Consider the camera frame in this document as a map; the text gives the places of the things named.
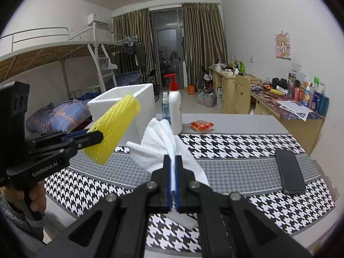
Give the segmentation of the person's left hand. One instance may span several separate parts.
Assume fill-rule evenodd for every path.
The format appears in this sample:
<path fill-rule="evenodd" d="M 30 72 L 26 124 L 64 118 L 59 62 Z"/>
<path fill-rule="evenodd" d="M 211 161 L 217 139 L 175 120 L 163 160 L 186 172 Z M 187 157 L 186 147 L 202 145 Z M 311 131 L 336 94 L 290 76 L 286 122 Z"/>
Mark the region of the person's left hand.
<path fill-rule="evenodd" d="M 46 211 L 46 190 L 45 181 L 40 181 L 29 193 L 31 199 L 30 208 L 32 211 L 45 212 Z M 1 195 L 6 199 L 14 211 L 21 212 L 22 208 L 19 201 L 25 199 L 25 193 L 21 190 L 16 190 L 11 186 L 1 188 Z"/>

